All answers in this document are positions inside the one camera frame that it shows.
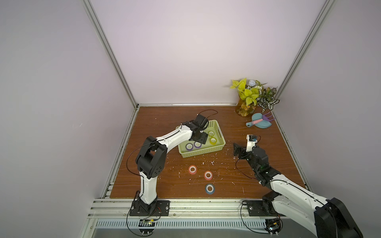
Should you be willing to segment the blue tape roll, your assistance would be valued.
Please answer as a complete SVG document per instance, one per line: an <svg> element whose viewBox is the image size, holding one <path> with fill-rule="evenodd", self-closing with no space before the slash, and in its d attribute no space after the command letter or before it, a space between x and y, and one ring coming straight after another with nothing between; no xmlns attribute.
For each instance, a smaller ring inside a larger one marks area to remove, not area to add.
<svg viewBox="0 0 381 238"><path fill-rule="evenodd" d="M206 186L205 186L205 192L209 195L212 195L215 193L215 187L213 184L211 183L208 183Z"/></svg>

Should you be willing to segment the purple tape roll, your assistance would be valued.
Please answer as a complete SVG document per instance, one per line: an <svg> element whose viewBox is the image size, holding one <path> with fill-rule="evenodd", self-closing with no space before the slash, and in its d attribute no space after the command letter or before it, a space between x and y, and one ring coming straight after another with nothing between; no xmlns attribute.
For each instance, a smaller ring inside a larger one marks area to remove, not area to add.
<svg viewBox="0 0 381 238"><path fill-rule="evenodd" d="M195 147L196 149L200 149L200 148L202 147L202 144L199 143L199 142L195 142L193 145L194 145L194 147Z"/></svg>
<svg viewBox="0 0 381 238"><path fill-rule="evenodd" d="M194 145L192 143L186 144L186 150L187 151L192 151L194 149Z"/></svg>

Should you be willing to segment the red tape roll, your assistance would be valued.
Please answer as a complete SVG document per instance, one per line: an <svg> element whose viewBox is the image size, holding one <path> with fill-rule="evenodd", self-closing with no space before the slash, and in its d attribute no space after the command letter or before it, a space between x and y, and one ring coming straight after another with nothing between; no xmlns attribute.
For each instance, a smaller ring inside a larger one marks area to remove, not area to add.
<svg viewBox="0 0 381 238"><path fill-rule="evenodd" d="M197 167L195 165L190 165L188 172L192 175L195 175L197 173Z"/></svg>
<svg viewBox="0 0 381 238"><path fill-rule="evenodd" d="M212 180L213 179L213 173L211 171L205 171L204 178L206 180Z"/></svg>

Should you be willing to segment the amber vase with flowers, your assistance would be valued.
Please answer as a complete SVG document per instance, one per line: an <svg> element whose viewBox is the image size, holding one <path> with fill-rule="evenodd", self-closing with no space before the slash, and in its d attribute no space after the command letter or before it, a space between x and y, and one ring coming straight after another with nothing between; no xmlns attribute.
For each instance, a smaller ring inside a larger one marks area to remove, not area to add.
<svg viewBox="0 0 381 238"><path fill-rule="evenodd" d="M252 103L250 105L246 104L246 101L240 99L236 105L235 112L241 117L251 116L256 109L256 106Z"/></svg>

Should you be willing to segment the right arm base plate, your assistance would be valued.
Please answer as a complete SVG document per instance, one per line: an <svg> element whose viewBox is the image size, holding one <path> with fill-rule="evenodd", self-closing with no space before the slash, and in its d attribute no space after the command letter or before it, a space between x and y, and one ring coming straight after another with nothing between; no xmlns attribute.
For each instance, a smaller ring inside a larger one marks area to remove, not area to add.
<svg viewBox="0 0 381 238"><path fill-rule="evenodd" d="M247 200L244 201L244 206L247 207L249 216L274 217L278 216L272 202L267 200Z"/></svg>

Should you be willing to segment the yellow tape roll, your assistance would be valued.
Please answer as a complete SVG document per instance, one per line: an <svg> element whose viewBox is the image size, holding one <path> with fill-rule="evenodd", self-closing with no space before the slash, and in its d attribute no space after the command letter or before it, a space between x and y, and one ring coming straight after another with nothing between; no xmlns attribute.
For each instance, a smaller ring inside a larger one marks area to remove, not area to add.
<svg viewBox="0 0 381 238"><path fill-rule="evenodd" d="M210 143L211 145L216 145L216 144L217 144L217 139L216 139L215 137L210 137L210 138L209 138L209 143Z"/></svg>

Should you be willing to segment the green perforated storage basket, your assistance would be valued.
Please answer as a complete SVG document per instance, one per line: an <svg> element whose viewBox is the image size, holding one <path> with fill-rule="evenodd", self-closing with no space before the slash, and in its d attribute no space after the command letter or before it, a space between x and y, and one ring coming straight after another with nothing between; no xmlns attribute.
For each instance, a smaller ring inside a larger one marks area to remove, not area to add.
<svg viewBox="0 0 381 238"><path fill-rule="evenodd" d="M202 144L202 147L200 149L194 149L192 151L187 151L186 150L186 144L192 143L194 144L195 141L186 141L178 145L178 151L181 154L183 158L188 158L192 156L197 156L197 155L203 155L207 153L212 153L212 152L217 152L223 149L223 147L226 144L226 140L223 136L223 133L221 131L220 125L217 120L211 120L209 121L208 127L204 132L208 134L209 131L213 131L215 133L214 137L217 139L217 144L216 145L211 145L209 143L209 138L210 136L208 135L206 144Z"/></svg>

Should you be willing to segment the green leafy plant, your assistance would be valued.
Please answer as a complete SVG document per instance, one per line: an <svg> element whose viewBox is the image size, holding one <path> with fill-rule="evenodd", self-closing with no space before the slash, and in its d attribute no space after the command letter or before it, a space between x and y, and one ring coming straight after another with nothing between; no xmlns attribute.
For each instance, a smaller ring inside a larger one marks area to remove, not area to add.
<svg viewBox="0 0 381 238"><path fill-rule="evenodd" d="M230 88L237 91L239 100L246 101L247 105L253 103L262 112L272 111L280 101L275 97L277 95L276 87L266 87L266 83L261 83L258 80L248 80L247 78L232 80Z"/></svg>

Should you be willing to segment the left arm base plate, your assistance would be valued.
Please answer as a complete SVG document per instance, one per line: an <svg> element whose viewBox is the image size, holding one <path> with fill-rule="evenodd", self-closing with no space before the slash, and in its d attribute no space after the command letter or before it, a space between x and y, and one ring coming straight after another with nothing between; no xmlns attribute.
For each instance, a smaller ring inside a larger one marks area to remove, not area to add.
<svg viewBox="0 0 381 238"><path fill-rule="evenodd" d="M130 216L168 216L170 209L169 200L155 200L151 204L146 204L141 200L133 201Z"/></svg>

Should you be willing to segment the right controller board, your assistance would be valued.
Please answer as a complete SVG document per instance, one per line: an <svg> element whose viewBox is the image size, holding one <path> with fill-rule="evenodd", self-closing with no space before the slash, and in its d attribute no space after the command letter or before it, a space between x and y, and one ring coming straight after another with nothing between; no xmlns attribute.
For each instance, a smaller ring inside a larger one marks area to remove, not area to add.
<svg viewBox="0 0 381 238"><path fill-rule="evenodd" d="M265 230L272 235L279 235L279 232L282 230L282 221L279 218L266 219L265 220Z"/></svg>

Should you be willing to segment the left controller board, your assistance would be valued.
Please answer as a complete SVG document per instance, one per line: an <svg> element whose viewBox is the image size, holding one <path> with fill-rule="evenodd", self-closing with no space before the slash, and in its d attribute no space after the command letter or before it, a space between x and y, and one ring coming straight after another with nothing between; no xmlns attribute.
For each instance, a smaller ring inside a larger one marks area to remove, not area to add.
<svg viewBox="0 0 381 238"><path fill-rule="evenodd" d="M153 235L155 226L156 226L156 220L154 219L140 219L139 225L138 225L140 236L149 237Z"/></svg>

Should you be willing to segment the aluminium front rail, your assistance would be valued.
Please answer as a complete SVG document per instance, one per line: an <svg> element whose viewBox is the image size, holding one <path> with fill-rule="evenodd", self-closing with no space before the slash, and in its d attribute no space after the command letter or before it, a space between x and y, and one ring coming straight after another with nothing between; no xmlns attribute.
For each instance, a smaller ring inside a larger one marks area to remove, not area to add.
<svg viewBox="0 0 381 238"><path fill-rule="evenodd" d="M242 199L167 199L169 206L157 209L163 218L250 218ZM88 218L126 218L132 208L132 199L96 199Z"/></svg>

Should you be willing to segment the pink purple toy rake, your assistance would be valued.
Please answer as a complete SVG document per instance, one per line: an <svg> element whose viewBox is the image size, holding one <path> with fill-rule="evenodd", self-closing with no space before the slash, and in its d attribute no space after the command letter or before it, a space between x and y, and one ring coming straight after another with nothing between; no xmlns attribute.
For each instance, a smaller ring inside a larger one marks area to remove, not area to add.
<svg viewBox="0 0 381 238"><path fill-rule="evenodd" d="M268 112L266 114L255 113L252 115L252 124L253 125L264 122L264 121L270 123L273 120L275 120L275 117L273 116L272 112Z"/></svg>

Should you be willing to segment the controller board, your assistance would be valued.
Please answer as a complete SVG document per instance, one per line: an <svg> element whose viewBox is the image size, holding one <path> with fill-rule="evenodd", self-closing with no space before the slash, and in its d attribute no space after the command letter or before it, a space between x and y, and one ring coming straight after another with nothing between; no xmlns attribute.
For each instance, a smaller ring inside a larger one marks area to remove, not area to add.
<svg viewBox="0 0 381 238"><path fill-rule="evenodd" d="M279 218L266 219L265 220L265 230L272 235L279 235L279 232L282 230L282 221Z"/></svg>
<svg viewBox="0 0 381 238"><path fill-rule="evenodd" d="M138 225L140 236L149 237L153 235L155 226L156 226L156 220L154 219L140 219L139 225Z"/></svg>

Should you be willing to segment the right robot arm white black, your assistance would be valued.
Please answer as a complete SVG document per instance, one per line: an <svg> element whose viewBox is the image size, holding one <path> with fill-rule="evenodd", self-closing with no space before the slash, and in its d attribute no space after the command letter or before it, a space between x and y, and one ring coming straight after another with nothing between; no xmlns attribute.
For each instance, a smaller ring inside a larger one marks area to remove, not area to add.
<svg viewBox="0 0 381 238"><path fill-rule="evenodd" d="M292 182L269 164L268 155L262 148L248 148L234 143L233 155L247 161L259 184L271 189L263 197L265 212L282 214L317 238L363 237L342 201L319 196Z"/></svg>

